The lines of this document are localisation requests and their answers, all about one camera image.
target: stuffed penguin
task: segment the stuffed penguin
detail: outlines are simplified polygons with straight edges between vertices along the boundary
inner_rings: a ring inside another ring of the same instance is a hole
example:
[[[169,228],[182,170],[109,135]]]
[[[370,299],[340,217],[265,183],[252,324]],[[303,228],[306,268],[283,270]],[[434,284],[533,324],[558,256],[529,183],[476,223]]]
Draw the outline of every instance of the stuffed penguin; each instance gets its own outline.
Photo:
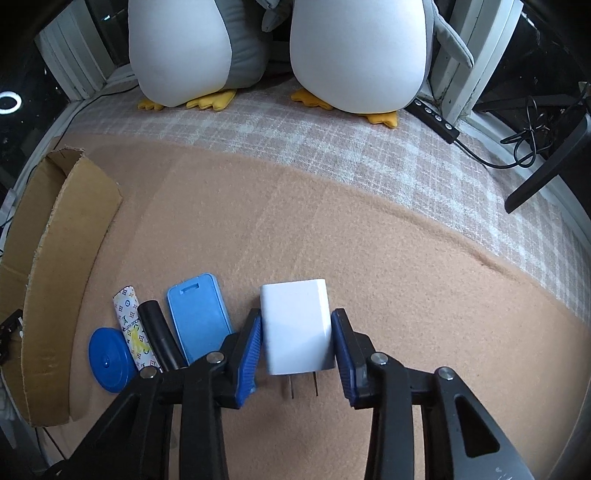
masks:
[[[397,125],[396,110],[417,95],[431,67],[434,34],[456,60],[472,68],[466,44],[433,0],[258,0],[263,30],[293,2],[291,66],[304,87],[291,97]]]
[[[254,0],[129,0],[129,61],[147,97],[138,108],[226,108],[267,67],[263,14]]]

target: cardboard flap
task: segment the cardboard flap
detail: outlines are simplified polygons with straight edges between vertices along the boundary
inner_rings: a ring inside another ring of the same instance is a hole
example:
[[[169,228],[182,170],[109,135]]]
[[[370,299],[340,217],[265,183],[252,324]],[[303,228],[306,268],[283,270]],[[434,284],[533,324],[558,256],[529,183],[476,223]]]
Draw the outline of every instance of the cardboard flap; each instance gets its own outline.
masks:
[[[12,218],[0,263],[0,321],[22,309],[39,240],[66,175],[54,163],[41,160],[33,172]],[[4,379],[21,414],[28,420],[21,372],[21,338],[12,334]]]
[[[66,147],[49,152],[46,158],[51,160],[67,176],[76,165],[76,162],[83,156],[84,152],[82,150]]]
[[[24,304],[21,367],[32,425],[69,419],[72,344],[88,277],[121,203],[117,185],[90,160],[72,168],[35,253]]]

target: blue disc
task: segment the blue disc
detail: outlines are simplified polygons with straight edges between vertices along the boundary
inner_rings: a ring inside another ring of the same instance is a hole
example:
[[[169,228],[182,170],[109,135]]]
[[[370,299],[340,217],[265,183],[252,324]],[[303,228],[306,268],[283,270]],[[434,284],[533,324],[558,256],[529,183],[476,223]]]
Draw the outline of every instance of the blue disc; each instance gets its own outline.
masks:
[[[119,393],[138,373],[121,330],[99,328],[88,344],[88,360],[96,381],[107,392]]]

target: metal screw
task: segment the metal screw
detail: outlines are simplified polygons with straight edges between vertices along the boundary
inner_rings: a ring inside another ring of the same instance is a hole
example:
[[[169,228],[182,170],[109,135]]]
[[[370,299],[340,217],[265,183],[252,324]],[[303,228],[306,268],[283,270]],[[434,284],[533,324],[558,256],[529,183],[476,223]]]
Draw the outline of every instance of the metal screw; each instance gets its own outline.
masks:
[[[369,359],[376,365],[385,365],[388,363],[388,355],[382,352],[372,353]]]
[[[437,374],[444,380],[453,380],[456,373],[449,367],[441,367],[437,370]]]
[[[221,352],[209,352],[205,359],[211,364],[219,364],[223,361],[224,356]]]
[[[139,371],[139,376],[142,378],[154,378],[157,374],[158,369],[153,365],[143,367],[143,369]]]

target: plaid blanket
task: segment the plaid blanket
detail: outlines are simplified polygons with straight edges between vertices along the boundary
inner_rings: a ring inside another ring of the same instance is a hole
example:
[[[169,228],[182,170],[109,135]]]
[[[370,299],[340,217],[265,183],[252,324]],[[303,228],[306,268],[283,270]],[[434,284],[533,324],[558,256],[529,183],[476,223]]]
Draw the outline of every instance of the plaid blanket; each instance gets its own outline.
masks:
[[[590,255],[559,209],[540,195],[505,213],[504,199],[522,183],[516,172],[487,170],[404,111],[391,130],[349,113],[306,108],[290,100],[299,87],[293,78],[262,82],[239,91],[222,112],[139,111],[142,94],[135,89],[96,101],[70,131],[241,153],[386,197],[517,265],[591,326]],[[499,162],[480,142],[465,135],[463,141],[482,158]]]

